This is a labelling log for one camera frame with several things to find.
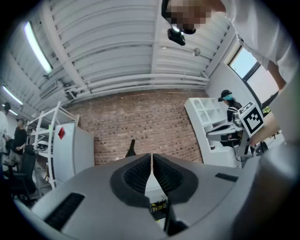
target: black chair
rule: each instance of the black chair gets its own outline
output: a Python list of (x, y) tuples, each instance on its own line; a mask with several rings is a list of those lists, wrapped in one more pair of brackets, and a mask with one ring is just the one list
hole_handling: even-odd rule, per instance
[(129, 147), (129, 149), (128, 149), (128, 152), (127, 152), (127, 154), (126, 154), (126, 156), (125, 156), (126, 158), (127, 158), (127, 157), (130, 157), (130, 156), (135, 156), (135, 155), (136, 155), (134, 148), (135, 148), (135, 140), (132, 139), (132, 140), (131, 140), (130, 147)]
[(22, 157), (20, 172), (11, 172), (12, 175), (5, 180), (12, 196), (18, 196), (25, 204), (30, 202), (29, 195), (36, 191), (36, 186), (32, 180), (36, 158), (32, 145), (27, 145)]

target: metal rack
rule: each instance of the metal rack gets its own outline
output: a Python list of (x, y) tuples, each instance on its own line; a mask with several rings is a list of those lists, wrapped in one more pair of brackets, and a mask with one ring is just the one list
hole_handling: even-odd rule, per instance
[[(32, 124), (37, 122), (37, 127), (35, 132), (31, 133), (30, 136), (34, 136), (34, 148), (36, 149), (38, 142), (41, 139), (44, 138), (48, 138), (48, 148), (47, 148), (47, 152), (39, 152), (38, 154), (46, 157), (47, 158), (47, 163), (48, 163), (48, 170), (49, 170), (49, 182), (51, 184), (52, 189), (55, 188), (55, 179), (53, 179), (53, 172), (52, 172), (52, 162), (51, 162), (51, 158), (53, 158), (53, 154), (52, 154), (52, 139), (53, 139), (53, 132), (55, 129), (56, 125), (60, 125), (63, 123), (71, 123), (71, 122), (75, 122), (76, 126), (78, 125), (78, 121), (79, 121), (79, 115), (74, 116), (73, 114), (69, 113), (67, 110), (63, 109), (61, 106), (61, 102), (58, 102), (58, 104), (56, 105), (55, 108), (44, 112), (42, 111), (41, 114), (35, 118), (32, 121), (29, 121), (27, 123), (27, 127), (26, 130), (28, 129), (28, 127), (30, 127)], [(41, 126), (47, 126), (48, 125), (48, 129), (42, 129)], [(34, 167), (34, 171), (35, 171), (35, 176), (36, 176), (36, 183), (37, 183), (37, 190), (39, 193), (39, 196), (41, 197), (41, 190), (40, 190), (40, 186), (39, 186), (39, 182), (38, 182), (38, 175), (37, 175), (37, 167), (35, 164)]]

